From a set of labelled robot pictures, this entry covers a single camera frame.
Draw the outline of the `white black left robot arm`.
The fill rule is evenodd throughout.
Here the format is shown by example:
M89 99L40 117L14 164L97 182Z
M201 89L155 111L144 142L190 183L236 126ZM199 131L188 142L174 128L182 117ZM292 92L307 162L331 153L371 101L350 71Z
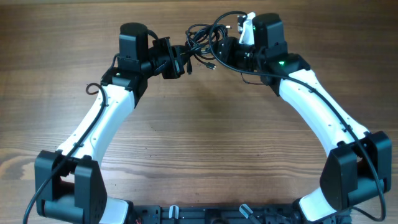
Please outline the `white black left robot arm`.
M100 166L123 121L134 111L150 77L176 79L188 49L157 37L144 24L123 24L119 52L99 83L86 86L96 97L73 134L34 163L35 194L29 208L42 217L70 223L139 223L131 201L107 194Z

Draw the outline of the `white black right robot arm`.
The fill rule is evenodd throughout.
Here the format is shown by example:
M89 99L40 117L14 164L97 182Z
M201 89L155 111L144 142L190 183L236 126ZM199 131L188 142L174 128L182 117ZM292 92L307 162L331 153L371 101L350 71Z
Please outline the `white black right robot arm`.
M308 124L326 154L320 183L312 193L283 212L268 206L255 217L247 206L240 212L253 223L350 223L359 204L378 197L379 221L386 218L385 193L391 189L392 143L382 131L372 133L353 119L326 92L311 66L288 51L278 14L238 13L239 37L230 37L219 22L210 30L211 54L225 67L255 75L290 104Z

